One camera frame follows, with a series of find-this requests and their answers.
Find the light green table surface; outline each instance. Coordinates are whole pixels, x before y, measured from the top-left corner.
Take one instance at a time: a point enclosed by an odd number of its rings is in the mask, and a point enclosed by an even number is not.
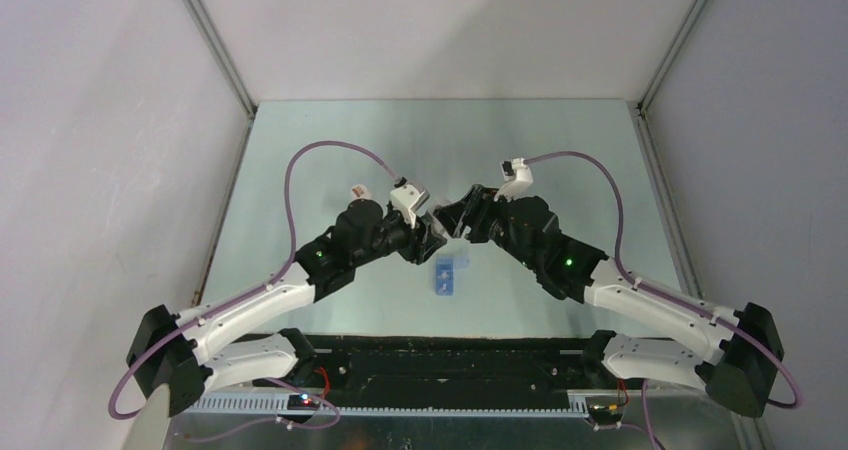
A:
[[[283,177],[291,156],[326,139],[356,143],[382,156],[398,173],[423,183],[434,198],[461,198],[474,183],[498,187],[500,162],[555,150],[595,156],[621,187],[623,255],[637,272],[679,288],[648,172],[622,100],[421,100],[264,102],[253,126],[203,303],[255,284],[285,260],[289,234]],[[532,167],[528,194],[548,201],[560,228],[612,253],[616,213],[606,180],[574,158]],[[363,183],[388,201],[391,182],[370,159],[320,148],[303,156],[292,177],[299,245],[332,225]],[[444,337],[588,337],[599,328],[632,336],[655,332],[625,317],[550,297],[534,276],[494,244],[453,241],[467,252],[455,293],[435,294],[433,263],[414,266],[399,256],[357,270],[355,281],[323,301],[257,328],[275,332]]]

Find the ventilation grille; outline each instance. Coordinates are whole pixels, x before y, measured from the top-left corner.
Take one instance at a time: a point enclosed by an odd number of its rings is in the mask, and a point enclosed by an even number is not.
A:
[[[290,393],[227,393],[216,392],[201,397],[187,413],[225,413],[248,415],[288,415],[309,414],[310,410],[288,410]],[[571,408],[526,410],[526,409],[439,409],[439,408],[379,408],[379,407],[339,407],[342,415],[357,416],[475,416],[475,417],[586,417],[586,397],[569,397]]]

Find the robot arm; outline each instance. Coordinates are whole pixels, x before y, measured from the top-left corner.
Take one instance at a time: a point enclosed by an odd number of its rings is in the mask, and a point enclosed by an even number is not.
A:
[[[674,339],[632,339],[599,330],[583,353],[585,369],[597,384],[614,385],[618,378],[674,382],[704,390],[743,416],[762,415],[777,369],[716,319],[737,325],[782,359],[780,338],[766,309],[749,303],[744,311],[736,311],[627,271],[636,282],[631,285],[603,251],[564,235],[543,199],[516,198],[533,181],[523,160],[504,162],[503,174],[506,183],[500,190],[474,185],[462,200],[434,211],[450,236],[464,236],[471,243],[492,241],[530,269],[554,298],[615,311]],[[644,291],[640,283],[650,284],[658,294]],[[713,317],[702,317],[663,295],[703,308]]]
[[[238,304],[168,342],[136,372],[147,397],[162,383],[171,388],[170,415],[190,407],[207,392],[259,378],[302,377],[311,373],[315,352],[296,329],[270,337],[232,343],[256,327],[296,308],[315,303],[353,281],[356,268],[397,252],[405,260],[426,261],[446,239],[431,215],[418,217],[428,194],[401,181],[391,192],[388,212],[367,198],[367,189],[339,214],[335,225],[301,247],[291,267],[264,291],[250,289]],[[177,327],[215,308],[206,304],[172,315],[164,305],[142,318],[127,356],[132,364],[147,349]]]

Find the blue object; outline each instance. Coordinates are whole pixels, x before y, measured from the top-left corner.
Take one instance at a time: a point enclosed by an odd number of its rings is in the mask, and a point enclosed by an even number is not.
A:
[[[453,295],[453,257],[436,257],[436,295]]]

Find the white wall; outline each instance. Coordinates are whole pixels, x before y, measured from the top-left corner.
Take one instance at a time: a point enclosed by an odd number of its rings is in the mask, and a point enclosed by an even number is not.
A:
[[[693,0],[204,1],[258,100],[636,100]]]
[[[181,0],[0,0],[0,36],[1,446],[120,448],[109,393],[197,287],[245,117]]]
[[[705,291],[772,310],[808,398],[778,448],[845,448],[846,52],[848,0],[714,0],[649,113]]]

